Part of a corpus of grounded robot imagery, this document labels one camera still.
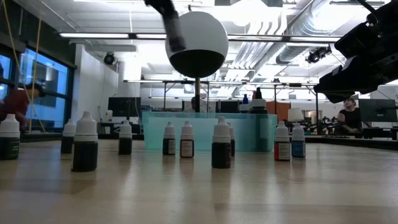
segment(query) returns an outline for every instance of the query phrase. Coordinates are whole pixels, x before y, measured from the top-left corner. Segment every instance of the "yellow cable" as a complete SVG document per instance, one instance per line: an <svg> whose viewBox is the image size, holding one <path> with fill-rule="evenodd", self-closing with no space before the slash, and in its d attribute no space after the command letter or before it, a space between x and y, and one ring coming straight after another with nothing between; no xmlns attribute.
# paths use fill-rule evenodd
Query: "yellow cable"
<svg viewBox="0 0 398 224"><path fill-rule="evenodd" d="M33 104L35 100L34 90L35 90L35 81L36 81L36 71L37 71L37 55L39 54L39 43L40 43L40 30L42 28L42 12L40 12L39 17L39 28L37 30L37 42L36 42L36 56L35 56L35 65L33 68L33 80L32 80L32 102L30 104L30 121L29 121L29 133L32 134L32 120L33 120Z"/></svg>
<svg viewBox="0 0 398 224"><path fill-rule="evenodd" d="M21 67L19 66L19 60L18 60L17 52L16 52L16 50L15 50L14 39L12 38L12 32L11 32L10 22L9 22L9 19L8 19L6 0L2 0L2 3L3 3L3 6L4 6L4 15L6 16L8 34L9 34L9 36L10 36L10 41L11 41L11 45L12 45L12 52L14 53L14 58L15 58L15 61L16 61L16 63L17 63L17 67L18 67L19 74L21 75L21 74L22 74L22 71L21 71ZM28 92L27 92L27 90L26 90L25 83L22 82L22 85L24 86L24 90L25 90L26 96L27 96L27 98L28 98L28 100L29 100L29 103L33 104L33 102L30 101L30 97L29 97L29 94L28 94ZM33 111L34 111L34 113L35 113L37 119L38 119L39 122L40 122L40 125L41 125L41 127L42 127L42 129L43 129L43 132L45 132L43 123L42 123L42 121L40 120L39 116L37 116L37 113L36 113L34 107L33 107Z"/></svg>

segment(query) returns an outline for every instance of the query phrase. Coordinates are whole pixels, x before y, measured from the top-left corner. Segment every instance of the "woman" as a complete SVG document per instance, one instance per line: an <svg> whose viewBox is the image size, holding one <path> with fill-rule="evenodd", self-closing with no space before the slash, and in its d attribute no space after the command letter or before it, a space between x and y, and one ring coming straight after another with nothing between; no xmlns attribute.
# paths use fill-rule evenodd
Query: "woman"
<svg viewBox="0 0 398 224"><path fill-rule="evenodd" d="M361 132L361 112L359 111L359 108L356 108L355 106L355 100L352 98L348 98L344 101L344 109L337 115L338 121L342 124L340 130L341 134ZM364 123L366 126L371 127L370 123Z"/></svg>

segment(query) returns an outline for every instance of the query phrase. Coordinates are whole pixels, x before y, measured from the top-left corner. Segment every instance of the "person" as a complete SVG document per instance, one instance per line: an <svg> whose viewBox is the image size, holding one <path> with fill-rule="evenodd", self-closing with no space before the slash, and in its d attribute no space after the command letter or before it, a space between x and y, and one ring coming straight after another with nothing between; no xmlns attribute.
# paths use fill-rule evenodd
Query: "person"
<svg viewBox="0 0 398 224"><path fill-rule="evenodd" d="M29 123L29 120L25 118L25 115L29 106L29 98L31 97L32 89L33 84L26 86L29 97L26 95L25 90L11 90L3 100L3 104L0 107L0 121L4 121L7 117L7 114L14 114L19 122L20 130L25 130L25 127ZM45 97L45 93L43 92L43 88L40 84L35 83L33 95L35 99Z"/></svg>
<svg viewBox="0 0 398 224"><path fill-rule="evenodd" d="M340 133L358 133L362 131L361 112L356 108L355 100L348 98L344 101L344 109L341 110L337 119L341 123ZM364 122L366 126L371 127L370 123Z"/></svg>
<svg viewBox="0 0 398 224"><path fill-rule="evenodd" d="M183 112L184 112L184 113L194 113L194 112L195 112L195 108L196 108L196 105L195 105L195 97L192 97L192 99L191 99L191 106L188 107L187 109L185 109Z"/></svg>

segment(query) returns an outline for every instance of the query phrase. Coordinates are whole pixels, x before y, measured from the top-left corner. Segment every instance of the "red shirt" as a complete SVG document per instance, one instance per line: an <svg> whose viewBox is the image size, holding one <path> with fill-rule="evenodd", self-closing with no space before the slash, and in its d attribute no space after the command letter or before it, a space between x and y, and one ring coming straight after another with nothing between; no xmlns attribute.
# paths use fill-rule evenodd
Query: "red shirt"
<svg viewBox="0 0 398 224"><path fill-rule="evenodd" d="M1 120L6 119L7 114L21 113L26 115L29 106L29 99L25 90L11 90L3 100L4 104L0 108Z"/></svg>

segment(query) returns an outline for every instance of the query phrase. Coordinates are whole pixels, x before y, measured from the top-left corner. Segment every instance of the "white sphere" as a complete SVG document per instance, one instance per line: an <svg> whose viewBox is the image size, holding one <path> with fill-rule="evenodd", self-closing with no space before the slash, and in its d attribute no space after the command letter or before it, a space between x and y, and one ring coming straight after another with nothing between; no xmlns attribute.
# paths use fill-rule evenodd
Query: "white sphere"
<svg viewBox="0 0 398 224"><path fill-rule="evenodd" d="M173 68L190 78L214 74L228 53L224 26L205 12L188 12L180 16L180 26L186 49L171 52L169 40L166 40L166 53Z"/></svg>

